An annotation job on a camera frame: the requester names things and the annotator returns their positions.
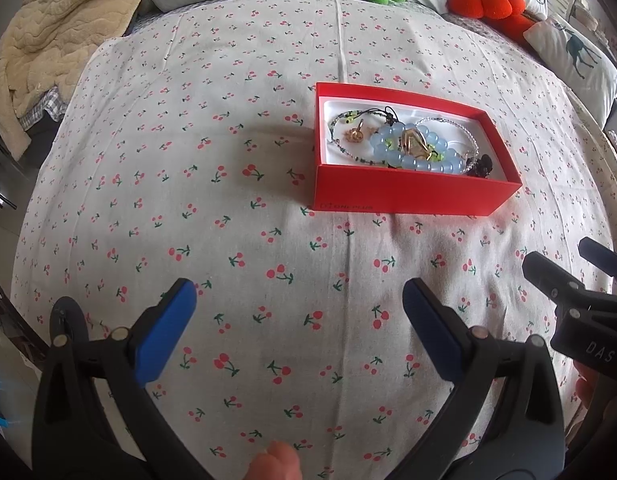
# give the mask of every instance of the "bed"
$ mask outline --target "bed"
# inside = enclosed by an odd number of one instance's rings
[[[488,218],[312,211],[318,81],[486,110],[523,187]],[[189,278],[198,309],[147,391],[204,467],[241,478],[276,439],[305,478],[381,478],[450,391],[403,314],[403,283],[421,276],[496,336],[549,338],[553,306],[523,258],[542,251],[608,290],[578,255],[584,236],[617,250],[617,157],[546,68],[420,6],[231,0],[94,53],[27,209],[12,301],[48,339],[54,301],[71,296],[101,338]],[[570,423],[577,374],[551,355]]]

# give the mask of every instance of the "beige blanket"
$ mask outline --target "beige blanket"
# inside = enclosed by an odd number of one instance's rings
[[[140,0],[24,0],[0,40],[0,135],[19,159],[31,139],[18,118],[54,85],[69,102],[97,47],[120,36]]]

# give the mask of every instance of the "deer print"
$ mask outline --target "deer print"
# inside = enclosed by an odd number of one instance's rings
[[[591,49],[589,49],[584,44],[584,42],[579,38],[579,36],[575,33],[574,30],[570,30],[569,28],[564,27],[561,23],[554,23],[553,26],[557,30],[563,30],[564,32],[566,32],[566,33],[571,35],[571,38],[566,43],[566,52],[568,52],[568,54],[570,54],[571,57],[573,58],[573,66],[575,67],[575,72],[577,72],[579,77],[581,77],[582,79],[586,79],[581,74],[581,72],[579,72],[579,68],[577,67],[578,60],[581,61],[586,66],[589,66],[591,68],[595,68],[595,67],[593,65],[589,65],[588,63],[586,63],[583,60],[583,58],[581,57],[581,51],[584,50],[589,55],[589,57],[591,58],[591,60],[592,60],[592,62],[594,64],[597,64],[597,61],[595,61],[595,59],[594,59],[594,57],[592,57],[592,55],[594,54],[595,56],[597,56],[600,59],[601,59],[601,56],[599,56],[596,52],[593,52]]]

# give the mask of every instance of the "screw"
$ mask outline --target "screw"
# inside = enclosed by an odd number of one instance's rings
[[[530,336],[530,342],[533,343],[533,345],[538,346],[540,348],[544,346],[544,338],[538,334],[533,334],[532,336]]]
[[[68,338],[64,334],[55,336],[53,346],[63,347],[68,342]]]
[[[486,339],[488,337],[488,329],[485,326],[475,325],[471,327],[470,332],[478,339]]]
[[[111,332],[111,337],[115,341],[124,341],[128,337],[128,328],[121,326]]]

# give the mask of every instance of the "human hand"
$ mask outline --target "human hand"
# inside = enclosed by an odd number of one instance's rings
[[[300,457],[286,442],[272,442],[255,456],[244,480],[302,480]]]
[[[577,396],[581,399],[581,403],[584,407],[588,409],[591,406],[592,394],[595,391],[599,373],[577,361],[573,361],[573,364],[581,375],[575,383],[575,393],[577,393]]]

